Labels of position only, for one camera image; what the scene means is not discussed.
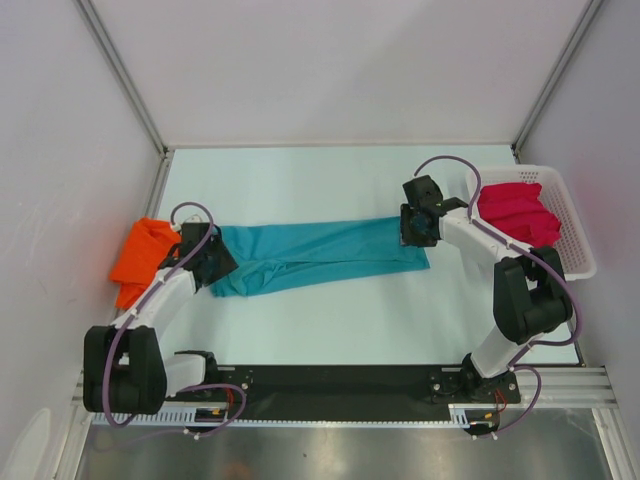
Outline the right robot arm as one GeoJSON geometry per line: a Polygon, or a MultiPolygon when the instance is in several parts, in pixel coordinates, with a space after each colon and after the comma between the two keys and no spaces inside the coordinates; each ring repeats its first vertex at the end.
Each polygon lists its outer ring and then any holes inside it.
{"type": "Polygon", "coordinates": [[[461,199],[446,199],[428,175],[403,184],[401,243],[430,248],[445,242],[492,267],[495,326],[462,363],[455,394],[484,401],[525,351],[569,321],[574,306],[558,252],[534,248],[486,224],[461,199]]]}

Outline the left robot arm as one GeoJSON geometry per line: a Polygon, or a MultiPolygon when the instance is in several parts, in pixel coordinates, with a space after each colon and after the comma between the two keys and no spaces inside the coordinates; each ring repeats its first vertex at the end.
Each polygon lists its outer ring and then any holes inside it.
{"type": "Polygon", "coordinates": [[[84,337],[84,407],[142,415],[187,389],[202,400],[214,397],[222,379],[214,354],[164,353],[160,339],[200,289],[237,267],[216,225],[186,222],[174,230],[166,221],[137,221],[109,275],[123,313],[84,337]]]}

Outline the orange t-shirt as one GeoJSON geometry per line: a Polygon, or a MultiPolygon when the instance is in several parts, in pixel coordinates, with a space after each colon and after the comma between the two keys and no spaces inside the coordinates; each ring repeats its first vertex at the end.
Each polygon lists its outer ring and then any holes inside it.
{"type": "Polygon", "coordinates": [[[151,285],[170,248],[180,235],[168,221],[143,217],[129,231],[109,280],[118,286],[115,307],[130,308],[151,285]]]}

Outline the teal t-shirt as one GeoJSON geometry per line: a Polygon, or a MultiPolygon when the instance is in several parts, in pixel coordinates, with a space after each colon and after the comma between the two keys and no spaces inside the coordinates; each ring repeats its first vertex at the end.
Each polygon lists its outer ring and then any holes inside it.
{"type": "Polygon", "coordinates": [[[224,226],[222,234],[238,268],[211,286],[219,298],[430,268],[422,248],[401,244],[397,217],[224,226]]]}

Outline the white plastic basket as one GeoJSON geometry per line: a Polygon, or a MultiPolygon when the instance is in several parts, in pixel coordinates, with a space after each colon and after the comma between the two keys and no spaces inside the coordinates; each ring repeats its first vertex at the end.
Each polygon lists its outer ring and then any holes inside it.
{"type": "Polygon", "coordinates": [[[502,183],[537,183],[538,199],[561,223],[554,243],[567,281],[586,280],[597,271],[594,256],[569,191],[553,168],[536,165],[493,166],[479,169],[481,186],[502,183]]]}

